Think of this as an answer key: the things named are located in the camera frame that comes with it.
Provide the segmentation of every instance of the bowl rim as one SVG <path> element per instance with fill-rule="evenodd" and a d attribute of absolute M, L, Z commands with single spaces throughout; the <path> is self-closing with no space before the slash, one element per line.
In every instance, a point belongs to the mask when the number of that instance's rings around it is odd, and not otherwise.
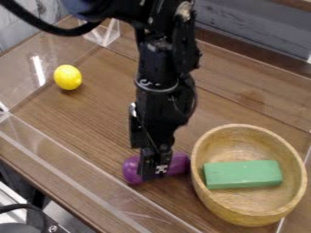
<path fill-rule="evenodd" d="M 243 210 L 243 209 L 239 209 L 239 208 L 227 207 L 218 200 L 218 198 L 215 198 L 213 196 L 211 191 L 209 190 L 209 188 L 207 188 L 205 182 L 202 181 L 202 178 L 201 178 L 201 176 L 199 176 L 199 174 L 197 172 L 197 155 L 198 155 L 198 149 L 199 149 L 199 146 L 202 145 L 203 140 L 206 140 L 207 137 L 210 137 L 214 133 L 223 130 L 225 128 L 235 128 L 235 127 L 239 127 L 239 128 L 246 127 L 246 128 L 251 128 L 251 129 L 255 129 L 255 130 L 259 130 L 259 131 L 265 132 L 270 136 L 275 137 L 281 141 L 281 143 L 283 143 L 283 145 L 287 147 L 287 149 L 291 151 L 291 153 L 294 154 L 294 157 L 295 157 L 297 162 L 298 162 L 299 167 L 301 167 L 302 183 L 301 183 L 299 189 L 297 191 L 297 195 L 291 198 L 291 201 L 281 208 L 271 209 L 269 211 L 250 211 L 250 210 Z M 269 129 L 266 129 L 263 127 L 247 125 L 247 124 L 227 124 L 227 125 L 215 127 L 213 130 L 210 130 L 207 133 L 205 133 L 205 135 L 197 141 L 194 151 L 193 151 L 191 174 L 193 174 L 193 177 L 194 177 L 193 182 L 197 182 L 197 184 L 199 185 L 201 190 L 203 191 L 205 195 L 210 197 L 213 202 L 215 202 L 218 205 L 221 205 L 225 209 L 227 209 L 230 211 L 234 211 L 235 213 L 238 213 L 241 215 L 249 215 L 249 216 L 274 216 L 274 215 L 279 215 L 279 214 L 290 211 L 297 206 L 299 201 L 302 200 L 305 192 L 306 192 L 306 187 L 307 187 L 307 175 L 306 175 L 306 169 L 305 169 L 305 162 L 303 162 L 303 160 L 302 160 L 302 158 L 299 156 L 298 151 L 293 147 L 293 145 L 287 142 L 287 140 L 282 136 L 279 136 L 277 133 L 274 133 Z"/>

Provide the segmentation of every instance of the wooden bowl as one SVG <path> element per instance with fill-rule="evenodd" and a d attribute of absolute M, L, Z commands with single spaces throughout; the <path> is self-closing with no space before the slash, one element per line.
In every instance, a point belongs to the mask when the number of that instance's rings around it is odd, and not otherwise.
<path fill-rule="evenodd" d="M 274 159 L 283 183 L 278 187 L 209 190 L 203 165 L 209 162 Z M 207 208 L 227 222 L 259 227 L 286 217 L 306 191 L 305 163 L 290 143 L 271 131 L 249 125 L 226 125 L 198 140 L 191 158 L 193 182 Z"/>

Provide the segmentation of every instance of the yellow ball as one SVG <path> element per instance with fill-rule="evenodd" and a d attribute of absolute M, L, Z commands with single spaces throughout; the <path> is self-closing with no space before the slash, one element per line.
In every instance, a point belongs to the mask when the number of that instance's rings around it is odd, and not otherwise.
<path fill-rule="evenodd" d="M 54 72 L 54 80 L 62 89 L 71 91 L 80 87 L 83 76 L 74 66 L 62 65 Z"/>

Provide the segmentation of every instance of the green sponge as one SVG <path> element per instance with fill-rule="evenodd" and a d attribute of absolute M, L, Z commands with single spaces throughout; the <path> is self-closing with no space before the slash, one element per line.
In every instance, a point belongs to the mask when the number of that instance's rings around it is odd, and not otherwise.
<path fill-rule="evenodd" d="M 205 164 L 209 189 L 270 187 L 282 183 L 275 160 L 253 160 Z"/>

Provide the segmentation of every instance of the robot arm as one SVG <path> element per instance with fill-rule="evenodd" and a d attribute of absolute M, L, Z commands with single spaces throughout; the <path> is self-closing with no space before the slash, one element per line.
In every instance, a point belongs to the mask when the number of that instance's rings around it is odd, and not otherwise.
<path fill-rule="evenodd" d="M 174 132 L 197 109 L 190 72 L 201 52 L 195 40 L 194 2 L 183 0 L 62 0 L 70 13 L 89 23 L 74 29 L 47 24 L 10 0 L 16 16 L 56 35 L 83 35 L 107 18 L 130 23 L 141 51 L 137 102 L 130 106 L 131 146 L 142 149 L 138 175 L 143 181 L 166 175 L 173 160 Z"/>

